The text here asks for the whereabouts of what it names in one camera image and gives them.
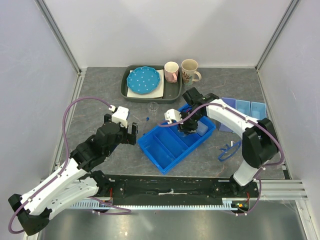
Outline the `white wash bottle red cap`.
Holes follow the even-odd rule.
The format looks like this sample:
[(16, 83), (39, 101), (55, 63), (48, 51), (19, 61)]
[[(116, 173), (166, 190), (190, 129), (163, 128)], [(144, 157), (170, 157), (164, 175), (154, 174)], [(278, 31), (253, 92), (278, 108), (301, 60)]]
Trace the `white wash bottle red cap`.
[[(186, 105), (184, 112), (189, 112), (191, 110), (190, 105)], [(196, 130), (189, 130), (186, 134), (195, 134), (197, 133), (200, 137), (202, 137), (207, 131), (208, 131), (208, 126), (202, 123), (201, 121), (197, 121), (197, 127)]]

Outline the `clear glass beaker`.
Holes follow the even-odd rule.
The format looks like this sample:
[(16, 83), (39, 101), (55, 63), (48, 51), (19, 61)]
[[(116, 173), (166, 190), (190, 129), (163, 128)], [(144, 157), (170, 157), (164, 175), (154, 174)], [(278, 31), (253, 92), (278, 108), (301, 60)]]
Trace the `clear glass beaker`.
[(150, 102), (147, 106), (148, 112), (151, 116), (155, 117), (157, 115), (157, 111), (159, 109), (159, 105), (157, 102)]

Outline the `blue safety glasses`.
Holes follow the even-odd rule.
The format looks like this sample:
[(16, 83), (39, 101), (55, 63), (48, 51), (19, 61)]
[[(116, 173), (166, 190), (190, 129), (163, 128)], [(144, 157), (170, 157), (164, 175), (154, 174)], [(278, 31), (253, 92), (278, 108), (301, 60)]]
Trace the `blue safety glasses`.
[(221, 151), (221, 153), (217, 157), (217, 159), (220, 162), (224, 162), (224, 161), (232, 158), (237, 153), (237, 151), (240, 149), (241, 145), (242, 145), (242, 141), (241, 140), (237, 141), (237, 142), (231, 141), (230, 144), (226, 143), (224, 145), (224, 147), (219, 149)]

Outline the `glass stoppered bottle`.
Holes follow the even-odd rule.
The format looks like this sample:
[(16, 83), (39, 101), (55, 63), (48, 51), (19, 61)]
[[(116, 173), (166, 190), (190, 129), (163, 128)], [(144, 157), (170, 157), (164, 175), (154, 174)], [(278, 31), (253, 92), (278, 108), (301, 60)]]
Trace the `glass stoppered bottle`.
[(180, 138), (186, 138), (186, 137), (188, 137), (190, 135), (190, 133), (185, 133), (185, 132), (182, 132), (182, 131), (178, 131), (177, 134), (178, 134), (178, 136)]

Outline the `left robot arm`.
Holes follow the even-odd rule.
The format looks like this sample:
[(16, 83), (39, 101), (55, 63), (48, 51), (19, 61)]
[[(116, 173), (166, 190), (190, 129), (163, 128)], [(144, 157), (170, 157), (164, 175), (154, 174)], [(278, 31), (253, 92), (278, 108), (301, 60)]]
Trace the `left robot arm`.
[(25, 194), (13, 194), (8, 202), (14, 211), (10, 219), (18, 219), (22, 232), (28, 236), (44, 229), (58, 213), (77, 201), (98, 195), (106, 196), (110, 185), (103, 174), (92, 171), (102, 164), (120, 144), (135, 145), (138, 125), (128, 132), (127, 108), (118, 107), (104, 116), (104, 123), (95, 134), (67, 153), (67, 159), (38, 186)]

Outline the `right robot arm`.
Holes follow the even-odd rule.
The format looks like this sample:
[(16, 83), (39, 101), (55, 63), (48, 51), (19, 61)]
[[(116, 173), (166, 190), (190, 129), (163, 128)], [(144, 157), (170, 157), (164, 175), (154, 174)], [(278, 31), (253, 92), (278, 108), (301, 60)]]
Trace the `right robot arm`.
[(284, 152), (270, 119), (246, 115), (217, 95), (203, 95), (194, 87), (187, 90), (183, 98), (191, 107), (188, 112), (171, 109), (165, 113), (166, 120), (170, 124), (176, 122), (179, 131), (194, 133), (198, 128), (198, 121), (207, 117), (226, 125), (241, 138), (243, 162), (232, 175), (234, 181), (229, 184), (229, 191), (233, 196), (242, 196), (247, 191), (247, 184), (256, 179), (263, 168), (271, 165), (269, 161), (276, 154), (280, 155), (279, 162), (283, 162)]

